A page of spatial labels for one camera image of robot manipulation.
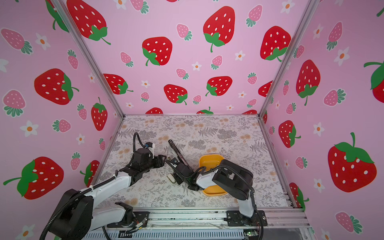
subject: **side wall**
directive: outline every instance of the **side wall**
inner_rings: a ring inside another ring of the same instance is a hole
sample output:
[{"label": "side wall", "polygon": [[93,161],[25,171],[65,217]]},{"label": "side wall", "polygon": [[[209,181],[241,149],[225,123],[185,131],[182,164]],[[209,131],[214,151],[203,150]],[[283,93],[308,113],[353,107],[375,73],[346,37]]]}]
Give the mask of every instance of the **side wall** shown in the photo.
[{"label": "side wall", "polygon": [[383,7],[321,2],[267,109],[270,138],[317,239],[380,236]]},{"label": "side wall", "polygon": [[260,110],[307,2],[68,0],[67,7],[126,114],[241,114]]},{"label": "side wall", "polygon": [[[62,194],[92,178],[119,120],[70,33],[49,11],[56,16],[43,0],[9,0],[0,9],[2,239],[39,238]],[[95,127],[92,119],[99,117]],[[95,167],[87,169],[91,162]]]}]

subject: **green stem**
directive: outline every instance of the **green stem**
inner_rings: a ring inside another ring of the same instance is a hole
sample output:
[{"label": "green stem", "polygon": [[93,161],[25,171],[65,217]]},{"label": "green stem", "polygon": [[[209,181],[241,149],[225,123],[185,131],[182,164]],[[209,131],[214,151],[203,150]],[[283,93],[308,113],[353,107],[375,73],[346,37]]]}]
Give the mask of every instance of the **green stem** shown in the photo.
[{"label": "green stem", "polygon": [[384,13],[384,8],[378,14],[376,14],[376,16],[379,17],[379,16],[381,16],[382,13]]},{"label": "green stem", "polygon": [[[103,39],[103,38],[101,38],[101,39]],[[104,40],[104,39],[103,39]],[[106,40],[104,40],[104,42],[106,42],[106,43],[108,43]],[[111,43],[108,43],[109,45],[111,45]]]},{"label": "green stem", "polygon": [[355,133],[351,132],[352,140],[353,140],[353,145],[352,147],[355,147]]},{"label": "green stem", "polygon": [[378,62],[368,62],[368,63],[364,63],[364,67],[366,66],[369,66],[369,65],[383,65],[382,63],[378,63]]},{"label": "green stem", "polygon": [[12,182],[13,180],[17,180],[17,179],[21,179],[21,177],[16,177],[16,178],[9,179],[9,180],[3,182],[3,185],[7,185],[8,183]]}]

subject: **yellow tray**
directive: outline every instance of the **yellow tray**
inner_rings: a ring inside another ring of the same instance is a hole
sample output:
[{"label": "yellow tray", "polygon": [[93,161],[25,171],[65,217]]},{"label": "yellow tray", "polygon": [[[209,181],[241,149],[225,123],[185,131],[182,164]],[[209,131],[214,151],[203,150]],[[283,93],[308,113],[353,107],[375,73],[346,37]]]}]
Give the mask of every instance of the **yellow tray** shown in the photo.
[{"label": "yellow tray", "polygon": [[[209,170],[219,165],[223,159],[224,157],[219,154],[204,155],[199,160],[199,167],[205,166],[207,170]],[[227,194],[227,192],[218,185],[207,187],[203,190],[203,193],[210,197]]]}]

